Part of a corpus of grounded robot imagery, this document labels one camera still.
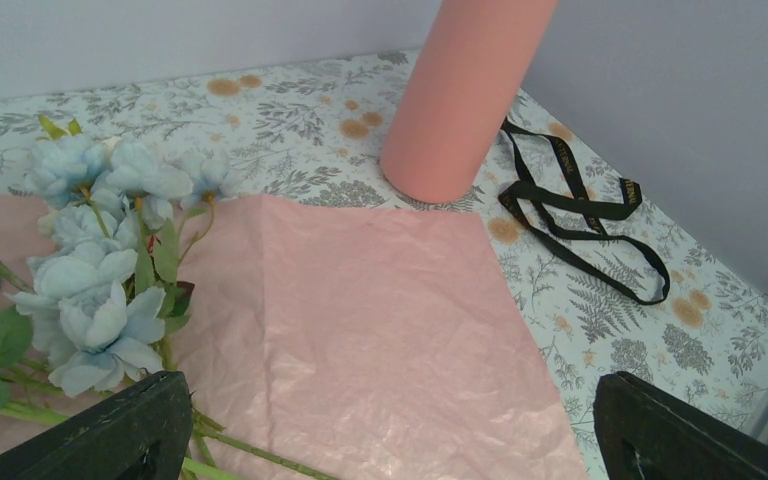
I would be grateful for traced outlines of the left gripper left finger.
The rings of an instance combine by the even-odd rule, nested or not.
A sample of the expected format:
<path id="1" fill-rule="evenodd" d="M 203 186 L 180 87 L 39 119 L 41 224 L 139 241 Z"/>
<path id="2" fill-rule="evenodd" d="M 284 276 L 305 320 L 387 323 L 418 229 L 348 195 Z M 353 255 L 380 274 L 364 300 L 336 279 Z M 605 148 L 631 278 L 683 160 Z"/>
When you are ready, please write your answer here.
<path id="1" fill-rule="evenodd" d="M 193 431 L 181 371 L 154 373 L 0 454 L 0 479 L 176 479 Z"/>

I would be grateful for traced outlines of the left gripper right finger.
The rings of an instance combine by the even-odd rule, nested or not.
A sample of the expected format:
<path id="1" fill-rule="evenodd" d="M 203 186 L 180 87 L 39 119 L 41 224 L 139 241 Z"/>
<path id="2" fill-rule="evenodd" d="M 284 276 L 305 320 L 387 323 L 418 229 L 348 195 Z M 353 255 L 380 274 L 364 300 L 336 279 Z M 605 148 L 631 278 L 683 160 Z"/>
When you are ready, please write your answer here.
<path id="1" fill-rule="evenodd" d="M 610 479 L 768 479 L 768 446 L 637 376 L 602 376 L 594 432 Z"/>

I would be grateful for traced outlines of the purple flower bouquet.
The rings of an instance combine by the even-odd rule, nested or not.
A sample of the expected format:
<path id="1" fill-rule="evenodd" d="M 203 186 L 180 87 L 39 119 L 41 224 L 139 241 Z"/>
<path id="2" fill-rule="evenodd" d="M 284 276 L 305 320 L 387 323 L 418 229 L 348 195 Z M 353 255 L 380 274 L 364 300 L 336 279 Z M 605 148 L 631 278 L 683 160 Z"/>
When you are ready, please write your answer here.
<path id="1" fill-rule="evenodd" d="M 190 320 L 195 292 L 180 269 L 207 235 L 188 225 L 198 217 L 213 225 L 218 203 L 236 192 L 217 163 L 169 161 L 134 139 L 91 137 L 77 121 L 37 121 L 25 177 L 47 207 L 40 226 L 53 249 L 30 256 L 26 274 L 0 259 L 0 417 L 36 424 L 40 434 L 154 373 L 180 371 L 171 337 Z M 189 391 L 193 431 L 176 479 L 229 477 L 210 452 L 213 440 L 329 477 L 231 436 Z"/>

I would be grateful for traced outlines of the purple pink wrapping paper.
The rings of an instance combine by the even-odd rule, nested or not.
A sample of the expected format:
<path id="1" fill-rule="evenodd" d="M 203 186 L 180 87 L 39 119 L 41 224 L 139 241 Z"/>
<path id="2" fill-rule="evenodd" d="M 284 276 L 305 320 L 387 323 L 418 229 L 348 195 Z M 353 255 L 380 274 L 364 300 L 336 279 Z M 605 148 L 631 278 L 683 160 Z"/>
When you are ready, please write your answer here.
<path id="1" fill-rule="evenodd" d="M 220 202 L 173 337 L 234 437 L 340 479 L 583 479 L 560 395 L 473 213 Z M 0 452 L 38 434 L 0 422 Z"/>

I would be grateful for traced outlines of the black gold-lettered ribbon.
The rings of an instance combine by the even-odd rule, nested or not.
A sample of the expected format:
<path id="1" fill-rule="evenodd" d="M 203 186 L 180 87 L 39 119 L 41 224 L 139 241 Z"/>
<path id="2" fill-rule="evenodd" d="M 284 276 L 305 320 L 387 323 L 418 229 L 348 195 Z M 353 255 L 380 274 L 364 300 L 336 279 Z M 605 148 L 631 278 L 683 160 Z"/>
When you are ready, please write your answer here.
<path id="1" fill-rule="evenodd" d="M 547 232 L 535 230 L 533 234 L 538 242 L 546 247 L 550 253 L 575 269 L 602 281 L 639 305 L 653 306 L 665 302 L 669 296 L 671 280 L 668 269 L 658 253 L 647 244 L 630 236 L 609 234 L 602 224 L 604 220 L 624 221 L 635 213 L 638 207 L 642 205 L 643 200 L 640 185 L 630 179 L 619 178 L 618 182 L 622 195 L 620 203 L 592 199 L 586 191 L 581 170 L 568 143 L 559 136 L 540 133 L 538 137 L 549 143 L 571 195 L 566 197 L 551 192 L 537 184 L 516 143 L 518 136 L 535 137 L 537 133 L 517 126 L 509 119 L 503 120 L 500 131 L 510 141 L 517 180 L 498 195 L 498 200 L 514 219 L 522 226 L 528 227 L 530 222 L 526 218 L 520 202 L 525 200 L 531 203 L 536 209 L 538 217 L 548 228 Z M 581 215 L 588 229 L 581 231 L 559 226 L 547 210 L 548 207 Z M 569 241 L 622 241 L 630 244 L 642 254 L 649 266 L 660 276 L 660 293 L 651 300 L 640 298 L 631 288 L 610 277 L 563 246 L 559 242 L 561 239 Z"/>

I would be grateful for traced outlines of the pink cylindrical vase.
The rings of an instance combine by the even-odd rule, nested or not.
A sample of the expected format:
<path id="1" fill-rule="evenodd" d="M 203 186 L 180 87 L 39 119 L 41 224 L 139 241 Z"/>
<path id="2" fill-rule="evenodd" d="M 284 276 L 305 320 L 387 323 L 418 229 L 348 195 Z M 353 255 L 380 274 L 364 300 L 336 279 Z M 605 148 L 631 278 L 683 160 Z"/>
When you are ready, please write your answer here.
<path id="1" fill-rule="evenodd" d="M 441 204 L 469 190 L 556 7 L 442 2 L 381 151 L 380 167 L 397 191 Z"/>

